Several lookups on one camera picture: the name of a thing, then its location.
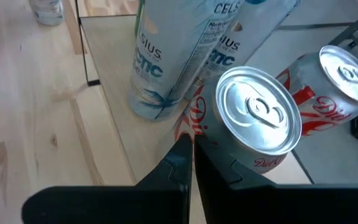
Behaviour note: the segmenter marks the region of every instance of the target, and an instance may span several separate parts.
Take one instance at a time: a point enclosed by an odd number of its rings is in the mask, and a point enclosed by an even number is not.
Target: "can lid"
[[[358,101],[358,59],[333,45],[324,46],[319,52],[319,58],[328,80]]]
[[[252,67],[225,72],[216,87],[224,124],[241,143],[268,155],[291,151],[301,136],[298,107],[274,77]]]

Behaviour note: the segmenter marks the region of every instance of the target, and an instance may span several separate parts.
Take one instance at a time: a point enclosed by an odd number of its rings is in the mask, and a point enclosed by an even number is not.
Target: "celsius can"
[[[301,118],[293,98],[274,77],[235,67],[197,90],[172,139],[183,133],[205,134],[250,169],[265,173],[297,145]]]
[[[306,54],[277,76],[292,94],[302,118],[302,136],[358,115],[358,59],[332,45]]]
[[[129,92],[136,114],[171,115],[243,1],[143,2]]]
[[[190,100],[205,80],[244,65],[300,0],[245,0],[185,94]]]
[[[57,26],[64,20],[62,0],[30,0],[30,5],[35,18],[42,24]]]

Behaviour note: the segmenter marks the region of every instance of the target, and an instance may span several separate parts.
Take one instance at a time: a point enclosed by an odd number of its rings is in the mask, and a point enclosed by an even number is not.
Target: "diet coke can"
[[[175,124],[173,137],[205,134],[250,169],[278,166],[298,143],[301,118],[289,92],[269,74],[235,67],[208,80]]]
[[[358,115],[358,59],[327,45],[298,58],[277,76],[302,118],[302,136],[350,121]]]

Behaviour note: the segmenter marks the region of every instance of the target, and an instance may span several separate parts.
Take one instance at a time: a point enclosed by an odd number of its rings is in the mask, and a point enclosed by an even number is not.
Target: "nutrition label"
[[[207,23],[193,53],[190,55],[185,69],[183,69],[180,75],[180,79],[175,87],[175,97],[182,97],[185,94],[189,82],[194,77],[195,72],[197,72],[197,69],[205,63],[208,54],[226,31],[230,21],[231,17],[225,20],[213,19]]]

